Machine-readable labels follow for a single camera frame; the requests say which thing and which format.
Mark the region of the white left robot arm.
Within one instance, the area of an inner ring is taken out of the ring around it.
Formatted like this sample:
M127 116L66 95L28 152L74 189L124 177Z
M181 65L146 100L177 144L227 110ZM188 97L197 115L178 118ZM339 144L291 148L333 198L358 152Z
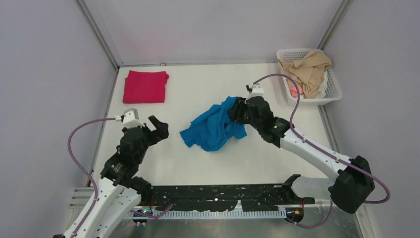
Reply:
M98 181L83 168L71 149L75 128L68 139L67 147L73 162L91 181L94 192L88 202L60 238L107 238L123 217L137 204L147 205L152 198L151 184L135 174L149 147L167 139L167 123L150 116L155 129L142 123L135 111L112 118L123 124L123 136L116 152L106 161Z

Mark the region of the blue t shirt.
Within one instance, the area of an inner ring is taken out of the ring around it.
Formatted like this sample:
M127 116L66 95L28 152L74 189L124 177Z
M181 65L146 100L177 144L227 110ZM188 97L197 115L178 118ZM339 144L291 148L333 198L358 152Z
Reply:
M233 122L228 116L228 110L234 106L236 99L228 96L221 104L212 105L190 122L187 129L180 131L184 143L188 147L197 145L206 152L214 152L220 150L232 137L246 137L245 126Z

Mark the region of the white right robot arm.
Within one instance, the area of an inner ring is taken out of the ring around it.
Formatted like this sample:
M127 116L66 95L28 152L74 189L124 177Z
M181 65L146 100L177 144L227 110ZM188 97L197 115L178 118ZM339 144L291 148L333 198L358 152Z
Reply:
M322 179L296 175L282 191L288 203L312 197L330 200L354 214L373 192L375 185L365 158L344 156L304 137L292 123L275 117L263 97L237 98L228 116L233 122L250 125L267 143L292 152L326 175Z

